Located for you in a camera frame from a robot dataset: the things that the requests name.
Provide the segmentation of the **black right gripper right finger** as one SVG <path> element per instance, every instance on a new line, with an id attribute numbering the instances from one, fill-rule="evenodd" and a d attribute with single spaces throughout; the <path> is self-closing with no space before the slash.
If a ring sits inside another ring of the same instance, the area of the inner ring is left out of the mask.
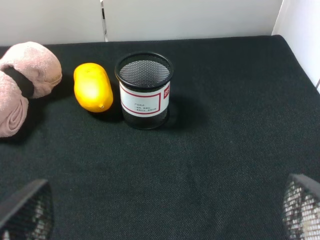
<path id="1" fill-rule="evenodd" d="M 283 198 L 282 222 L 289 240 L 320 238 L 320 183 L 290 174 Z"/>

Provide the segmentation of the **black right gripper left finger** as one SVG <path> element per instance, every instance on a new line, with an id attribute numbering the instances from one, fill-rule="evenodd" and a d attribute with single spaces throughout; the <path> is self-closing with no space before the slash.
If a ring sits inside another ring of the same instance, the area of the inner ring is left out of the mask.
<path id="1" fill-rule="evenodd" d="M 36 179 L 0 204 L 2 240 L 49 240 L 54 228 L 50 183 Z"/>

